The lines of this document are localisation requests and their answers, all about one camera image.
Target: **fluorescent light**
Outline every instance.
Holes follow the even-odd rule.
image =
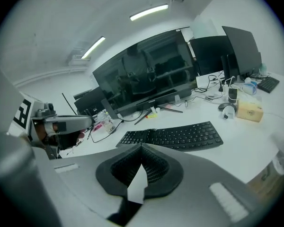
[[[148,9],[148,10],[145,10],[143,12],[140,12],[140,13],[137,13],[135,15],[132,15],[130,16],[129,18],[134,21],[140,17],[143,17],[145,15],[148,15],[150,13],[154,13],[154,12],[157,12],[157,11],[161,11],[161,10],[164,10],[164,9],[168,9],[169,8],[169,5],[168,4],[164,4],[164,5],[160,5],[160,6],[157,6],[157,7],[154,7],[154,8],[151,8],[151,9]]]
[[[81,59],[85,59],[86,57],[88,57],[88,55],[102,42],[104,41],[105,38],[102,36],[100,39],[98,39],[90,48],[88,51],[86,51],[86,53],[82,56]]]

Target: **cardboard box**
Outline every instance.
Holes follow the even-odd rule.
[[[260,122],[263,117],[263,109],[259,103],[238,101],[237,117]]]

